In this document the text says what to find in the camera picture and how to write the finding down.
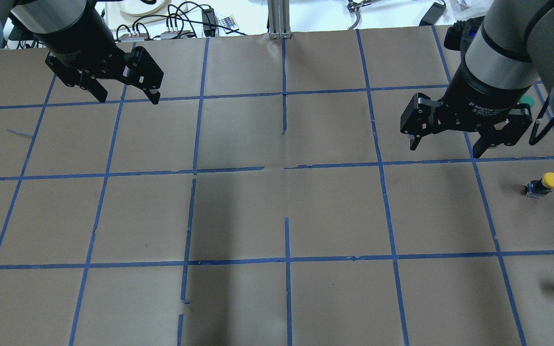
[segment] grid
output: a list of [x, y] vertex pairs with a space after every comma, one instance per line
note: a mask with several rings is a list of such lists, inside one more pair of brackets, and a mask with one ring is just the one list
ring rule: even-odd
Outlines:
[[[437, 44], [437, 49], [444, 67], [444, 72], [446, 73], [446, 78], [448, 83], [450, 82], [450, 73], [448, 71], [448, 66], [442, 48], [440, 46], [440, 40], [437, 34], [435, 27], [432, 27], [433, 35]], [[384, 161], [382, 159], [382, 153], [380, 150], [380, 145], [378, 144], [378, 129], [376, 128], [376, 112], [374, 111], [374, 103], [372, 100], [372, 92], [379, 90], [415, 90], [421, 88], [445, 88], [448, 85], [419, 85], [419, 86], [390, 86], [390, 87], [371, 87], [369, 81], [369, 72], [367, 70], [367, 62], [365, 61], [365, 49], [363, 48], [363, 40], [361, 39], [361, 33], [356, 30], [356, 38], [358, 48], [360, 50], [360, 59], [363, 66], [363, 74], [365, 77], [365, 88], [342, 88], [342, 89], [327, 89], [327, 90], [297, 90], [297, 91], [288, 91], [287, 88], [287, 76], [286, 76], [286, 47], [288, 46], [288, 41], [283, 40], [281, 42], [281, 64], [282, 64], [282, 76], [283, 76], [283, 91], [282, 92], [269, 92], [269, 93], [258, 93], [258, 94], [226, 94], [226, 95], [205, 95], [205, 83], [207, 75], [207, 55], [209, 53], [211, 39], [206, 39], [204, 44], [204, 56], [202, 63], [202, 75], [201, 75], [201, 85], [200, 85], [200, 94], [198, 96], [189, 96], [189, 97], [165, 97], [162, 98], [162, 102], [175, 101], [175, 100], [197, 100], [198, 101], [198, 114], [196, 122], [196, 133], [194, 140], [194, 151], [193, 151], [193, 168], [180, 170], [180, 171], [134, 171], [134, 172], [111, 172], [110, 166], [113, 158], [113, 151], [115, 147], [115, 142], [117, 139], [117, 131], [119, 128], [119, 120], [121, 119], [121, 112], [126, 103], [137, 103], [137, 102], [147, 102], [147, 100], [138, 99], [138, 100], [126, 100], [126, 90], [127, 87], [123, 88], [120, 100], [107, 101], [106, 103], [117, 104], [117, 116], [114, 122], [114, 128], [112, 133], [112, 140], [110, 142], [110, 149], [108, 152], [108, 160], [106, 162], [106, 169], [104, 173], [73, 173], [73, 174], [53, 174], [53, 175], [26, 175], [26, 169], [29, 162], [29, 158], [33, 151], [33, 146], [35, 140], [38, 136], [40, 130], [40, 124], [42, 123], [42, 118], [44, 112], [49, 107], [68, 107], [68, 106], [78, 106], [78, 105], [95, 105], [98, 104], [96, 101], [88, 102], [73, 102], [73, 103], [49, 103], [49, 98], [55, 85], [55, 77], [53, 76], [48, 93], [44, 99], [43, 104], [32, 104], [32, 105], [11, 105], [11, 106], [0, 106], [1, 109], [16, 109], [16, 108], [40, 108], [40, 116], [38, 118], [35, 131], [31, 136], [31, 144], [26, 154], [26, 158], [23, 164], [22, 171], [18, 176], [2, 176], [1, 180], [12, 180], [16, 181], [16, 187], [13, 193], [13, 198], [9, 205], [7, 211], [6, 219], [0, 233], [0, 248], [4, 237], [6, 236], [6, 230], [8, 223], [13, 213], [15, 207], [15, 202], [18, 197], [18, 193], [21, 187], [21, 184], [26, 180], [48, 180], [48, 179], [84, 179], [84, 178], [100, 178], [103, 179], [103, 184], [101, 188], [101, 194], [99, 196], [99, 203], [95, 213], [95, 221], [93, 227], [93, 233], [90, 237], [90, 242], [86, 254], [86, 260], [84, 263], [50, 263], [50, 264], [20, 264], [20, 265], [0, 265], [0, 270], [26, 270], [26, 269], [82, 269], [83, 275], [81, 280], [81, 286], [79, 293], [77, 295], [77, 303], [73, 318], [73, 324], [71, 325], [71, 332], [69, 338], [69, 345], [73, 345], [75, 342], [76, 328], [79, 319], [79, 314], [83, 308], [83, 295], [85, 290], [85, 285], [87, 282], [88, 272], [90, 269], [98, 268], [117, 268], [117, 267], [181, 267], [182, 268], [182, 285], [181, 285], [181, 294], [180, 298], [185, 304], [189, 302], [187, 298], [187, 277], [190, 266], [218, 266], [218, 265], [244, 265], [251, 263], [284, 263], [286, 266], [286, 315], [287, 315], [287, 342], [288, 345], [295, 344], [295, 339], [293, 337], [293, 327], [292, 327], [292, 304], [296, 302], [292, 301], [292, 283], [291, 283], [291, 264], [297, 262], [308, 262], [308, 261], [391, 261], [393, 272], [394, 272], [394, 283], [396, 298], [398, 304], [398, 311], [400, 315], [400, 323], [402, 327], [403, 342], [405, 345], [410, 344], [408, 327], [407, 327], [407, 316], [404, 307], [404, 297], [403, 297], [403, 288], [402, 280], [400, 276], [400, 260], [410, 260], [410, 259], [453, 259], [453, 258], [497, 258], [499, 265], [501, 267], [501, 273], [504, 280], [504, 285], [508, 294], [508, 300], [510, 302], [510, 309], [514, 317], [514, 324], [522, 345], [526, 345], [527, 341], [525, 338], [525, 333], [521, 326], [521, 319], [519, 318], [519, 313], [517, 309], [517, 304], [515, 302], [512, 286], [510, 285], [510, 277], [508, 275], [508, 270], [506, 269], [506, 264], [504, 259], [507, 257], [514, 256], [547, 256], [554, 255], [554, 249], [544, 249], [544, 250], [511, 250], [503, 251], [499, 240], [497, 239], [497, 234], [495, 233], [494, 221], [489, 206], [489, 202], [486, 197], [483, 180], [481, 179], [481, 173], [478, 168], [480, 162], [510, 162], [510, 161], [538, 161], [538, 160], [554, 160], [554, 156], [547, 156], [543, 158], [539, 157], [524, 157], [524, 158], [473, 158], [471, 151], [471, 143], [469, 137], [464, 134], [464, 141], [468, 148], [470, 158], [462, 159], [450, 159], [450, 160], [422, 160], [422, 161]], [[539, 87], [540, 83], [536, 83], [534, 88], [537, 92], [540, 102], [543, 102], [543, 97], [541, 94], [541, 89]], [[251, 166], [251, 167], [229, 167], [229, 168], [216, 168], [216, 169], [199, 169], [198, 168], [198, 156], [199, 156], [199, 146], [200, 146], [200, 136], [201, 136], [201, 125], [202, 125], [202, 105], [206, 99], [228, 99], [228, 98], [241, 98], [241, 97], [269, 97], [269, 96], [282, 96], [283, 99], [283, 133], [285, 134], [288, 130], [288, 108], [287, 100], [290, 95], [303, 95], [303, 94], [331, 94], [331, 93], [365, 93], [367, 96], [372, 135], [374, 140], [374, 149], [376, 152], [377, 160], [373, 162], [350, 162], [350, 163], [326, 163], [326, 164], [301, 164], [299, 166], [285, 167], [285, 170], [297, 170], [297, 169], [324, 169], [324, 168], [335, 168], [335, 167], [378, 167], [380, 186], [382, 191], [382, 201], [385, 212], [385, 217], [387, 221], [388, 236], [390, 242], [390, 254], [378, 254], [378, 255], [363, 255], [363, 256], [306, 256], [306, 257], [293, 257], [290, 255], [290, 220], [288, 217], [284, 219], [284, 253], [283, 257], [274, 257], [274, 258], [250, 258], [250, 259], [231, 259], [231, 260], [190, 260], [190, 244], [191, 244], [191, 235], [193, 232], [193, 213], [194, 213], [194, 197], [196, 194], [196, 179], [198, 175], [203, 173], [232, 173], [232, 172], [246, 172], [246, 171], [262, 171], [265, 169], [264, 166]], [[475, 177], [478, 184], [480, 199], [483, 202], [484, 212], [486, 213], [486, 218], [489, 224], [491, 231], [491, 236], [493, 238], [495, 251], [487, 252], [455, 252], [455, 253], [432, 253], [432, 254], [400, 254], [397, 250], [397, 244], [395, 242], [393, 234], [393, 222], [391, 218], [391, 209], [390, 209], [390, 200], [389, 194], [387, 192], [387, 182], [385, 179], [384, 169], [387, 166], [402, 166], [402, 165], [425, 165], [425, 164], [453, 164], [453, 163], [470, 163], [473, 167]], [[189, 196], [189, 218], [188, 218], [188, 227], [187, 227], [187, 240], [185, 245], [185, 255], [183, 260], [176, 261], [138, 261], [138, 262], [114, 262], [114, 263], [92, 263], [91, 257], [95, 243], [95, 234], [99, 226], [101, 209], [106, 194], [106, 186], [108, 184], [108, 179], [112, 177], [124, 177], [124, 176], [136, 176], [136, 175], [178, 175], [178, 174], [191, 174], [194, 175], [192, 180], [191, 193]], [[183, 338], [183, 325], [185, 324], [185, 314], [182, 313], [178, 316], [178, 326], [177, 326], [177, 337], [178, 344], [182, 343]]]

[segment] metal bracket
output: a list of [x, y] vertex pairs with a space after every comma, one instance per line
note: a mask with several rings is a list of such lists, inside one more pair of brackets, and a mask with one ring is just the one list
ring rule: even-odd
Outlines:
[[268, 36], [271, 39], [292, 37], [290, 0], [268, 0]]

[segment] yellow cap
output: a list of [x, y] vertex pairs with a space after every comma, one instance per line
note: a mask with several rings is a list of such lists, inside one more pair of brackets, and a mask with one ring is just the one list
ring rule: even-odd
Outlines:
[[545, 173], [542, 176], [542, 184], [547, 188], [554, 188], [554, 173]]

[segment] green object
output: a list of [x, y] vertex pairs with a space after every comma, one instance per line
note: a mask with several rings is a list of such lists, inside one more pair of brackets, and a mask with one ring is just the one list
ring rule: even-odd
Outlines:
[[534, 107], [536, 104], [536, 101], [531, 96], [524, 95], [521, 97], [521, 99], [518, 101], [518, 103], [527, 103], [530, 107]]

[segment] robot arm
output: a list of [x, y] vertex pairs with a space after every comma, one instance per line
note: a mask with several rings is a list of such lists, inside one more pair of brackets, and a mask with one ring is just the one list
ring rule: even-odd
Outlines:
[[444, 45], [461, 50], [461, 64], [440, 100], [418, 93], [410, 101], [401, 122], [410, 149], [448, 129], [480, 134], [476, 158], [516, 144], [532, 123], [529, 107], [517, 102], [537, 74], [554, 110], [554, 0], [495, 0], [483, 22], [455, 24]]
[[116, 79], [157, 104], [163, 71], [145, 48], [119, 49], [94, 6], [91, 0], [0, 0], [0, 20], [12, 13], [48, 47], [46, 64], [66, 86], [104, 102], [108, 92], [97, 79]]

